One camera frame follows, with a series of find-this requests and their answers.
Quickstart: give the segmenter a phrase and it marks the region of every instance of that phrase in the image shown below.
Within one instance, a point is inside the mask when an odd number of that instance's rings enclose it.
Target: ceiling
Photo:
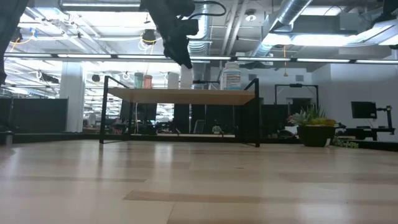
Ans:
[[[210,19],[209,36],[203,40],[209,43],[209,55],[221,55],[224,44],[224,36],[227,31],[229,21],[233,21],[233,30],[238,29],[236,37],[230,35],[228,43],[235,39],[231,54],[243,54],[253,51],[263,40],[263,25],[266,16],[276,12],[280,8],[280,0],[258,0],[248,1],[246,9],[254,9],[256,20],[242,20],[239,26],[239,11],[242,7],[243,0],[221,0],[227,8],[227,14],[221,17],[212,17]],[[55,0],[40,2],[57,2]],[[137,1],[97,1],[97,0],[74,0],[73,2],[108,2],[108,3],[125,3]],[[231,13],[234,5],[238,4],[235,15]],[[376,11],[382,6],[376,0],[314,0],[309,7],[304,10],[302,16],[336,16],[341,11],[348,14],[356,15],[358,24],[362,26],[369,25],[368,20],[359,17],[359,13],[369,13]],[[219,6],[209,6],[210,12],[221,11]],[[25,14],[21,17],[19,24],[23,39],[21,43],[14,45],[9,44],[8,52],[21,53],[50,53],[50,54],[163,54],[162,40],[151,46],[140,45],[141,34],[145,29],[155,29],[152,19],[146,12],[104,12],[104,11],[67,11],[60,12],[54,7],[28,7]],[[315,58],[344,58],[347,52],[358,51],[360,53],[350,54],[350,57],[357,58],[384,58],[388,52],[386,46],[367,46],[351,47],[346,50],[344,47],[315,47],[315,46],[298,46],[286,45],[274,46],[271,52],[275,57],[315,57]],[[284,63],[274,63],[274,68],[283,67]],[[291,63],[289,67],[301,67],[315,69],[319,64]],[[179,72],[180,68],[175,63],[142,63],[142,62],[84,62],[83,67],[87,72],[87,86],[92,87],[86,92],[86,97],[100,97],[103,86],[102,81],[93,82],[91,76],[112,75],[118,77],[122,82],[133,85],[134,72],[148,73],[154,77],[154,87],[165,88],[167,85],[167,72]],[[55,78],[61,78],[62,62],[59,61],[33,61],[21,60],[18,58],[8,58],[6,60],[6,72],[8,85],[32,85],[32,88],[24,88],[29,90],[32,95],[45,95],[57,97],[59,93],[58,85],[43,83],[37,78],[37,71],[40,70]]]

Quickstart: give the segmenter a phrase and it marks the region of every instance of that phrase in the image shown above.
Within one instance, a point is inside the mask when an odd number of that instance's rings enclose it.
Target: black frame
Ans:
[[[319,108],[319,87],[318,85],[303,85],[303,84],[276,84],[275,85],[275,105],[278,104],[278,86],[288,86],[291,88],[302,88],[302,87],[315,87],[317,91],[317,108]]]
[[[122,85],[125,88],[129,88],[127,85],[117,81],[116,79],[114,79],[113,77],[110,76],[105,76],[105,80],[104,80],[104,94],[103,94],[103,101],[102,101],[102,112],[101,112],[101,128],[99,131],[99,143],[100,144],[104,144],[104,140],[105,139],[110,139],[110,140],[133,140],[133,139],[139,139],[137,138],[137,136],[132,137],[132,114],[133,114],[133,102],[130,102],[130,111],[129,111],[129,132],[128,132],[128,136],[126,136],[125,138],[121,137],[121,136],[109,136],[110,138],[106,138],[105,137],[105,121],[106,121],[106,107],[107,107],[107,103],[108,103],[108,90],[109,90],[109,79],[112,79],[113,81],[115,81],[116,83]],[[254,98],[250,101],[254,101],[255,102],[255,117],[254,117],[254,122],[256,124],[255,127],[255,136],[254,136],[254,144],[256,147],[260,147],[261,144],[261,106],[260,106],[260,86],[259,86],[259,79],[255,78],[245,89],[244,91],[247,91],[250,87],[252,87],[254,85]],[[243,119],[243,115],[241,115],[241,124],[244,123],[244,119]],[[253,142],[246,142],[245,141],[245,137],[244,137],[244,130],[242,128],[240,128],[240,137],[241,140],[239,142],[243,142],[243,143],[253,143]],[[145,139],[162,139],[159,136],[143,136],[142,140]],[[217,138],[204,138],[204,137],[177,137],[176,141],[198,141],[200,139],[199,142],[214,142],[217,140]],[[228,139],[220,139],[220,142],[228,142]]]

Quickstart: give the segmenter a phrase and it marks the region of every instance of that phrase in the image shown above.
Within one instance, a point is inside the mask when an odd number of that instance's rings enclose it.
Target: potted plant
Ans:
[[[326,118],[325,112],[316,106],[301,109],[289,117],[289,122],[298,125],[298,136],[304,146],[326,147],[335,137],[336,121]]]

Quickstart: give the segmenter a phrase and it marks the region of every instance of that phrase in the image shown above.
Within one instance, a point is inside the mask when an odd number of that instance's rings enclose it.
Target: wall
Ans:
[[[352,101],[375,101],[378,108],[391,105],[393,127],[398,127],[398,73],[395,65],[331,64],[312,73],[320,86],[320,104],[327,116],[347,127],[387,126],[387,114],[378,112],[376,121],[353,119]],[[380,133],[381,141],[398,141],[398,134]]]
[[[211,68],[211,80],[216,80],[219,74],[219,68]],[[244,89],[249,83],[249,74],[255,74],[260,81],[260,97],[264,99],[264,104],[274,104],[275,102],[275,84],[308,84],[312,83],[312,74],[307,73],[304,68],[289,68],[287,69],[288,77],[284,77],[285,70],[279,69],[241,69],[241,83]],[[296,75],[304,75],[304,82],[296,82]],[[278,87],[278,104],[286,104],[287,98],[312,98],[315,102],[315,89],[310,88],[289,88]]]

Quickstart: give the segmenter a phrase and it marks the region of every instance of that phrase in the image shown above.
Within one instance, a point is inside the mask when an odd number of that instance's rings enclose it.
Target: plastic bottle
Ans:
[[[181,65],[181,89],[191,89],[193,84],[192,69],[188,69],[185,65]]]
[[[241,74],[238,62],[227,62],[221,76],[221,89],[241,90]]]
[[[152,75],[144,75],[144,88],[152,88]]]
[[[180,74],[175,72],[169,72],[167,75],[167,88],[168,89],[178,89],[179,81],[180,81]]]
[[[134,88],[142,88],[144,81],[144,74],[141,72],[136,72],[134,74]]]

